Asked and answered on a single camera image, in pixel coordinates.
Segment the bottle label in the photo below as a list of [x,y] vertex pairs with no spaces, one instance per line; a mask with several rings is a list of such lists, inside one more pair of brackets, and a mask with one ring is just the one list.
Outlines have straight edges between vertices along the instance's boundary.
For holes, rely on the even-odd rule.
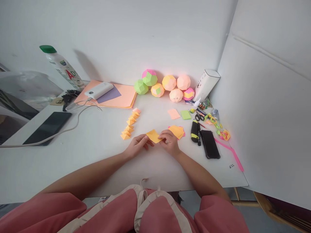
[[75,69],[65,60],[60,61],[58,64],[50,62],[57,72],[64,77],[75,89],[82,91],[85,84],[75,71]]

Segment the charging cable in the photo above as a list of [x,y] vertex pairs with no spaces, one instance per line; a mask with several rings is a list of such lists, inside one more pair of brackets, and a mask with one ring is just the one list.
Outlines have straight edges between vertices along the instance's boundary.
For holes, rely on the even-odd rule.
[[67,110],[67,108],[68,108],[69,106],[75,105],[75,104],[77,104],[77,103],[79,103],[79,102],[83,102],[84,100],[79,101],[79,102],[77,102],[77,103],[73,103],[73,104],[69,105],[69,106],[66,108],[67,111],[72,111],[72,110],[75,110],[75,109],[78,109],[78,108],[80,108],[80,107],[85,106],[86,103],[87,103],[88,101],[90,101],[90,102],[92,102],[92,103],[95,104],[95,105],[87,106],[85,109],[83,109],[83,110],[78,114],[78,121],[77,121],[77,124],[76,124],[74,127],[70,128],[70,129],[66,129],[66,130],[64,130],[64,131],[62,131],[62,132],[59,132],[59,133],[57,133],[57,134],[54,134],[53,136],[50,136],[50,137],[48,137],[48,138],[46,138],[46,139],[44,139],[44,140],[42,140],[42,141],[40,141],[40,142],[31,143],[31,144],[24,144],[24,145],[0,145],[0,148],[14,148],[14,147],[36,146],[36,145],[39,145],[39,144],[41,144],[41,143],[44,143],[44,142],[46,142],[46,141],[48,141],[48,140],[50,140],[50,139],[56,137],[56,136],[58,136],[58,135],[60,135],[60,134],[62,134],[62,133],[64,133],[64,132],[68,132],[68,131],[71,131],[71,130],[77,128],[77,126],[78,126],[78,124],[79,124],[79,117],[80,117],[81,113],[82,113],[84,110],[86,110],[86,109],[88,109],[88,108],[90,108],[90,107],[94,107],[94,106],[95,106],[95,107],[97,107],[97,109],[98,109],[99,111],[102,112],[101,108],[100,108],[95,102],[91,101],[91,99],[92,99],[92,98],[88,98],[88,99],[85,101],[85,103],[84,103],[83,105],[79,106],[79,107],[76,107],[76,108]]

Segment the peach origami ball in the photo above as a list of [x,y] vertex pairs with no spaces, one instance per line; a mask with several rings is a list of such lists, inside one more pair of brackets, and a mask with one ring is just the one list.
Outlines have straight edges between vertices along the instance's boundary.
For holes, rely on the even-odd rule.
[[162,85],[165,90],[171,91],[175,88],[176,86],[176,79],[172,75],[167,75],[163,78],[162,80]]
[[151,94],[155,97],[161,97],[164,94],[164,88],[162,84],[156,83],[156,85],[152,86]]
[[177,79],[177,87],[183,91],[187,90],[190,87],[190,83],[190,77],[185,74],[179,76]]
[[141,79],[134,83],[134,89],[138,94],[146,94],[148,92],[148,86]]
[[169,93],[169,98],[171,99],[171,101],[175,103],[178,103],[179,101],[181,101],[182,97],[183,97],[183,93],[178,88],[175,88]]
[[142,75],[142,79],[147,86],[153,86],[158,81],[156,72],[154,70],[145,70]]
[[184,100],[192,100],[194,97],[194,90],[189,87],[187,90],[184,91]]

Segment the white box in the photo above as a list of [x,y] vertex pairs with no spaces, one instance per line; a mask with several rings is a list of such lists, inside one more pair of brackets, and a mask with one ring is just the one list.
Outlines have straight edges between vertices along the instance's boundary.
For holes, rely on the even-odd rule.
[[192,100],[197,101],[201,98],[201,101],[203,102],[219,79],[220,75],[217,71],[204,70],[197,86],[195,87],[195,96]]

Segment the smartphone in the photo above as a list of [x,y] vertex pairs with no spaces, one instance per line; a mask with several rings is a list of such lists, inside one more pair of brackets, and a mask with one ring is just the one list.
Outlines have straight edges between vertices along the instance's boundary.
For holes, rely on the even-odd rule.
[[[64,124],[71,117],[71,115],[72,113],[68,113],[68,112],[53,112],[45,120],[45,122],[43,122],[43,124],[40,125],[39,128],[23,143],[23,145],[40,142],[58,133],[59,130],[64,126]],[[47,146],[51,141],[52,139],[44,143],[41,143],[37,146]]]
[[206,157],[208,159],[220,159],[213,132],[209,130],[201,130],[201,139]]

